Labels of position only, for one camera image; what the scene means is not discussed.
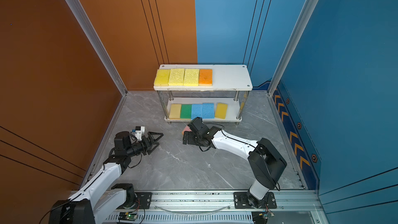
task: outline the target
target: upper shelf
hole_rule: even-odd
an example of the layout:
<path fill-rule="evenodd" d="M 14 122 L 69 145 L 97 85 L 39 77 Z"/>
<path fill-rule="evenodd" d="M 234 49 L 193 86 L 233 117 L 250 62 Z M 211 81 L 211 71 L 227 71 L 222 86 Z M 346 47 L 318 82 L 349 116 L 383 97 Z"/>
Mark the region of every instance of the upper shelf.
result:
<path fill-rule="evenodd" d="M 250 75 L 246 65 L 180 65 L 162 64 L 159 69 L 207 68 L 213 70 L 213 86 L 167 86 L 153 88 L 156 91 L 251 91 Z"/>

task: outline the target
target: orange wall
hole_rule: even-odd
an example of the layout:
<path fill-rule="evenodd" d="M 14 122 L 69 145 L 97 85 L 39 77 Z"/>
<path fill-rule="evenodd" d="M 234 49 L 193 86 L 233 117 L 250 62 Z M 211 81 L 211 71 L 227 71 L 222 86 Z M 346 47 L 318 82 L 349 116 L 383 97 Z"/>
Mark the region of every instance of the orange wall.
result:
<path fill-rule="evenodd" d="M 160 64 L 197 63 L 195 0 L 80 0 L 128 90 Z"/>
<path fill-rule="evenodd" d="M 38 223 L 79 188 L 121 95 L 65 0 L 0 9 L 1 222 Z"/>

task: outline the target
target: lower shelf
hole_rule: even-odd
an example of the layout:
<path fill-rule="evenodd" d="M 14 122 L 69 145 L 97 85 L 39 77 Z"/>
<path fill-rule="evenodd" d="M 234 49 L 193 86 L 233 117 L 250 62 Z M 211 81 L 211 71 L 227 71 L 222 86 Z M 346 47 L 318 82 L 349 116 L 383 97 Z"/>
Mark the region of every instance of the lower shelf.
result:
<path fill-rule="evenodd" d="M 239 113 L 239 101 L 234 101 L 234 98 L 198 98 L 198 97 L 174 97 L 173 101 L 167 103 L 167 111 L 170 112 L 171 104 L 203 104 L 214 103 L 214 110 L 217 108 L 217 103 L 228 104 L 225 119 L 222 118 L 204 118 L 204 122 L 241 122 L 242 119 L 237 120 L 236 117 Z M 169 122 L 189 122 L 187 119 L 169 119 Z"/>

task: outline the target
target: white shelf board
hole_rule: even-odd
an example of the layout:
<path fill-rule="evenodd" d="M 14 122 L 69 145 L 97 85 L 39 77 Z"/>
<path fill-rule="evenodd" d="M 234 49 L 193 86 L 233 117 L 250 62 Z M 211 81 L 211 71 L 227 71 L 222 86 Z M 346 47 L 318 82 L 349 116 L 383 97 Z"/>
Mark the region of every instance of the white shelf board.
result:
<path fill-rule="evenodd" d="M 251 91 L 250 75 L 246 65 L 179 65 L 162 64 L 159 69 L 171 68 L 207 68 L 213 70 L 212 86 L 167 86 L 153 88 L 156 91 Z"/>
<path fill-rule="evenodd" d="M 197 97 L 174 97 L 173 101 L 167 103 L 167 111 L 170 112 L 171 104 L 203 104 L 203 103 L 214 103 L 214 111 L 216 111 L 217 103 L 225 103 L 228 104 L 228 108 L 226 110 L 225 119 L 222 118 L 204 118 L 204 122 L 241 122 L 242 119 L 237 120 L 236 117 L 239 113 L 239 101 L 234 101 L 234 98 L 197 98 Z M 170 119 L 166 121 L 171 122 L 190 122 L 188 119 Z"/>

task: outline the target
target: robotic arm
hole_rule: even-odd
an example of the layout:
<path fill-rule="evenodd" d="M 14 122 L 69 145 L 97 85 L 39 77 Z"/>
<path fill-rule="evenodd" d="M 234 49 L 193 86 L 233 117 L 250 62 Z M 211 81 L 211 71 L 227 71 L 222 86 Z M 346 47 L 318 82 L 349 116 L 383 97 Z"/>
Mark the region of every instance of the robotic arm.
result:
<path fill-rule="evenodd" d="M 107 197 L 100 198 L 127 169 L 131 157 L 150 155 L 159 146 L 158 140 L 163 133 L 148 132 L 146 137 L 142 135 L 144 132 L 145 127 L 136 127 L 134 135 L 130 132 L 117 133 L 115 147 L 99 172 L 68 200 L 57 201 L 53 205 L 49 223 L 101 224 L 117 207 L 132 208 L 136 197 L 130 183 L 116 184 Z"/>
<path fill-rule="evenodd" d="M 193 119 L 188 127 L 192 132 L 184 132 L 183 144 L 196 145 L 201 150 L 201 147 L 226 150 L 249 162 L 256 180 L 247 192 L 248 201 L 251 206 L 261 208 L 266 193 L 276 187 L 286 168 L 286 161 L 273 144 L 266 138 L 247 140 L 218 127 L 208 128 L 200 117 Z"/>

